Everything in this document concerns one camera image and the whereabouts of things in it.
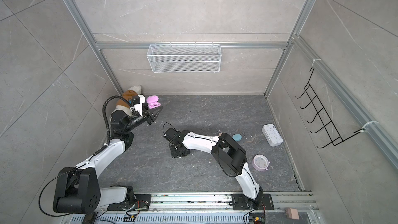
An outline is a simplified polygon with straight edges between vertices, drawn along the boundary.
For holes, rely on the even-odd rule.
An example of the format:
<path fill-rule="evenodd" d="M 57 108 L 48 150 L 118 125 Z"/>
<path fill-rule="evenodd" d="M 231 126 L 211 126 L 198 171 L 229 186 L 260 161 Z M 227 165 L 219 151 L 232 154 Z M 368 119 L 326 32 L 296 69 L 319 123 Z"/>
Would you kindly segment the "purple earbud charging case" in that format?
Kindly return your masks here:
<path fill-rule="evenodd" d="M 154 109 L 161 106 L 161 103 L 159 102 L 159 97 L 157 95 L 151 95 L 147 97 L 146 102 L 149 109 Z"/>

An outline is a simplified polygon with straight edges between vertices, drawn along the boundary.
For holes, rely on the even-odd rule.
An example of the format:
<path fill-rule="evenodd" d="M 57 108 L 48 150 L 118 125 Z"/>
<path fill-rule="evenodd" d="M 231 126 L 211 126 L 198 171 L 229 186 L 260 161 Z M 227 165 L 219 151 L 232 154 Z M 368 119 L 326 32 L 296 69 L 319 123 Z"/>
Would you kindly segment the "blue earbud charging case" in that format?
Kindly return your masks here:
<path fill-rule="evenodd" d="M 234 141 L 239 142 L 241 141 L 242 136 L 240 134 L 233 134 L 232 138 Z"/>

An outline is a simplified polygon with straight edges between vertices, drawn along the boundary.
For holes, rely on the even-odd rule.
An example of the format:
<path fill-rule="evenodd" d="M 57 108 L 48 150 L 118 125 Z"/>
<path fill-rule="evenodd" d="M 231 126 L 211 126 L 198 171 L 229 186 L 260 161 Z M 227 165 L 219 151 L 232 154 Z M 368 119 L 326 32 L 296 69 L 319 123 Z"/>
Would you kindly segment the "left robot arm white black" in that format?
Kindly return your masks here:
<path fill-rule="evenodd" d="M 134 139 L 133 129 L 143 123 L 152 124 L 161 106 L 130 116 L 123 110 L 115 110 L 110 116 L 111 140 L 90 158 L 74 167 L 65 167 L 57 178 L 53 211 L 65 214 L 92 214 L 108 207 L 114 211 L 127 211 L 136 204 L 131 186 L 102 188 L 98 178 L 121 154 L 127 151 Z"/>

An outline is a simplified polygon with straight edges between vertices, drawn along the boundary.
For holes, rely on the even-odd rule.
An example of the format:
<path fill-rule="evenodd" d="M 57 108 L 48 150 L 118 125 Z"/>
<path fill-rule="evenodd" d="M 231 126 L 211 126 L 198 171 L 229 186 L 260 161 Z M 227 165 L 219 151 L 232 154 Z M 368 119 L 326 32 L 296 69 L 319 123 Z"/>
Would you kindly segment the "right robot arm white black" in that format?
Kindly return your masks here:
<path fill-rule="evenodd" d="M 173 158 L 186 157 L 191 150 L 211 154 L 224 174 L 237 180 L 249 207 L 257 209 L 261 206 L 263 190 L 249 169 L 246 151 L 231 136 L 226 133 L 205 136 L 169 128 L 163 137 L 170 142 Z"/>

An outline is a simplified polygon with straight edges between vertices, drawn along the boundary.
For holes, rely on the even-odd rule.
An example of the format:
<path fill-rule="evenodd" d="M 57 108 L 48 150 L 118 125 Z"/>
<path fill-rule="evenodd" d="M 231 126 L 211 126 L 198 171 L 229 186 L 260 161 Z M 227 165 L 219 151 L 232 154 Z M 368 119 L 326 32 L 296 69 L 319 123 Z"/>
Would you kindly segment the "teddy bear with brown hoodie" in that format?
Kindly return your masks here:
<path fill-rule="evenodd" d="M 127 91 L 125 91 L 122 94 L 122 97 L 129 101 L 130 103 L 133 102 L 135 99 L 139 98 L 139 95 L 142 94 L 142 86 L 138 85 L 138 86 L 132 86 L 130 87 Z M 117 104 L 116 104 L 116 108 L 114 110 L 118 111 L 121 110 L 123 111 L 125 114 L 132 116 L 132 110 L 130 109 L 130 107 L 126 104 L 125 101 L 123 100 L 118 100 Z"/>

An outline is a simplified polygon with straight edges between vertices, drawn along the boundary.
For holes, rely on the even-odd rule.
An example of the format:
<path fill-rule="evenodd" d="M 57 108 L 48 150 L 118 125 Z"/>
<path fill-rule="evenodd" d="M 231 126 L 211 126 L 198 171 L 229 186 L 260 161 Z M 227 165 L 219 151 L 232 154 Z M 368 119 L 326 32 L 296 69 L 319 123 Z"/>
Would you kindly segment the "white power strip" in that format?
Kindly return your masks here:
<path fill-rule="evenodd" d="M 266 124 L 261 130 L 271 147 L 276 147 L 283 143 L 283 138 L 273 124 Z"/>

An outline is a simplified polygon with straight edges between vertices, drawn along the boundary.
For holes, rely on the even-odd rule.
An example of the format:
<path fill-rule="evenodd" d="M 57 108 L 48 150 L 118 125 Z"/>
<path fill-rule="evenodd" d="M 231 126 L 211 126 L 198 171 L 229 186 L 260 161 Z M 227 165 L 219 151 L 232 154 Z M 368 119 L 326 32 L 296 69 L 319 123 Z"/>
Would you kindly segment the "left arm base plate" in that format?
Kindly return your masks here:
<path fill-rule="evenodd" d="M 126 199 L 120 203 L 110 204 L 108 211 L 135 211 L 139 208 L 148 209 L 151 203 L 151 194 L 137 194 L 127 196 Z"/>

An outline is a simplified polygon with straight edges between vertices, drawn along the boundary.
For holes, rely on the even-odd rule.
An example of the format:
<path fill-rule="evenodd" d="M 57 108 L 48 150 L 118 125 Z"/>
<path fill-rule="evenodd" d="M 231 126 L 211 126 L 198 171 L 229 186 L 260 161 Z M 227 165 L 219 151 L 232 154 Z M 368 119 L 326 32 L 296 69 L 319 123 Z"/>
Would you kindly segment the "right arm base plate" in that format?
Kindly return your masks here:
<path fill-rule="evenodd" d="M 235 211 L 253 209 L 271 211 L 275 209 L 272 196 L 270 194 L 264 194 L 263 192 L 261 192 L 255 200 L 243 194 L 232 194 L 231 197 L 230 205 Z"/>

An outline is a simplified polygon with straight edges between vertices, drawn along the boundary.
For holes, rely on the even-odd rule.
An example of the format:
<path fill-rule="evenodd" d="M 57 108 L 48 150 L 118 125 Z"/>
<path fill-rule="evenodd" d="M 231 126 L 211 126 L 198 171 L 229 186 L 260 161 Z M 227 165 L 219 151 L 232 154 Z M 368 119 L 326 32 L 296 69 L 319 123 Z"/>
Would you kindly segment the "pink box on rail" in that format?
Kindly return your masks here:
<path fill-rule="evenodd" d="M 286 208 L 286 215 L 288 219 L 299 220 L 300 215 L 297 209 L 295 208 Z"/>

